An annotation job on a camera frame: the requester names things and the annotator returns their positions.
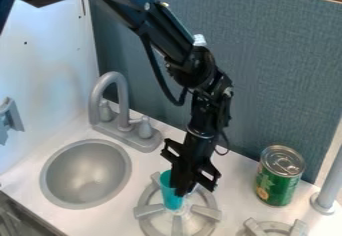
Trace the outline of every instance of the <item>metal can lid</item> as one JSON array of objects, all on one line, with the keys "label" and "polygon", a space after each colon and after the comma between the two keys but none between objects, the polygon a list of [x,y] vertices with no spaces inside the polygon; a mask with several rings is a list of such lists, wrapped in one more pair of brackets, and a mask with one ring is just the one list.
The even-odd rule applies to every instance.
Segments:
[{"label": "metal can lid", "polygon": [[272,173],[284,177],[295,177],[303,173],[305,161],[295,150],[272,145],[261,153],[261,163]]}]

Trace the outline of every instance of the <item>gray burner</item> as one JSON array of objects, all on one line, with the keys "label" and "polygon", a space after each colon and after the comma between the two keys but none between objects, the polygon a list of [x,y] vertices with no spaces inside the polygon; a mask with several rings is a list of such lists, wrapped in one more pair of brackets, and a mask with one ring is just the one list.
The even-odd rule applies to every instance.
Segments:
[{"label": "gray burner", "polygon": [[160,192],[160,173],[151,176],[152,183],[142,193],[134,216],[147,236],[209,236],[221,221],[212,193],[198,185],[184,199],[178,211],[165,208]]},{"label": "gray burner", "polygon": [[253,218],[244,222],[245,229],[236,236],[307,236],[307,225],[296,220],[293,226],[280,222],[256,222]]}]

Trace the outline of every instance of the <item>gray wall panel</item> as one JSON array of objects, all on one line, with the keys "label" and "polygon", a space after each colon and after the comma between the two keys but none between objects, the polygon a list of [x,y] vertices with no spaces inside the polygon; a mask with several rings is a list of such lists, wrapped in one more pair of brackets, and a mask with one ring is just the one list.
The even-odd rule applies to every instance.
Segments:
[{"label": "gray wall panel", "polygon": [[[257,159],[270,144],[293,147],[308,163],[304,179],[313,182],[342,111],[342,5],[164,1],[192,33],[205,35],[217,64],[233,79],[233,119],[227,130],[233,149]],[[174,107],[162,95],[139,39],[95,0],[92,13],[101,71],[125,74],[133,109],[184,128],[189,102]],[[168,82],[177,93],[179,87]]]}]

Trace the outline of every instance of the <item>can label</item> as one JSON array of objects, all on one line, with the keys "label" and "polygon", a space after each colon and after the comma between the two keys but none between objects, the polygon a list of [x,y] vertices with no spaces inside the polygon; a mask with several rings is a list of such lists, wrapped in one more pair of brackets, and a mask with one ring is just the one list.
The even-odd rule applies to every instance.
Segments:
[{"label": "can label", "polygon": [[291,202],[301,174],[294,177],[282,177],[265,168],[261,163],[255,180],[257,196],[272,206],[285,206]]}]

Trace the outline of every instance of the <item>cable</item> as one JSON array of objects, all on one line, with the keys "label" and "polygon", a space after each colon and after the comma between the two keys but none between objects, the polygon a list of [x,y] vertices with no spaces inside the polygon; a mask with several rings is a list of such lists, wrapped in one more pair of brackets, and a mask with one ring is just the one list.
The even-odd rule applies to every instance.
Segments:
[{"label": "cable", "polygon": [[159,86],[161,87],[162,91],[164,92],[165,96],[174,105],[182,106],[185,103],[185,98],[186,98],[186,94],[188,92],[188,89],[185,87],[183,88],[181,94],[179,95],[178,100],[173,96],[173,94],[171,93],[169,87],[167,86],[165,79],[164,79],[164,77],[160,71],[158,62],[156,60],[156,57],[155,57],[153,50],[152,50],[152,47],[151,47],[151,42],[149,40],[149,37],[147,35],[142,35],[140,37],[140,39],[144,45],[145,51],[147,53],[147,57],[150,60],[154,75],[155,75],[155,77],[159,83]]},{"label": "cable", "polygon": [[228,140],[228,137],[226,136],[226,134],[224,133],[223,130],[220,132],[220,134],[221,134],[223,140],[226,142],[227,151],[225,151],[225,152],[219,152],[218,150],[215,149],[215,152],[216,152],[218,155],[220,155],[220,156],[225,156],[225,155],[227,155],[228,152],[229,152],[229,140]]}]

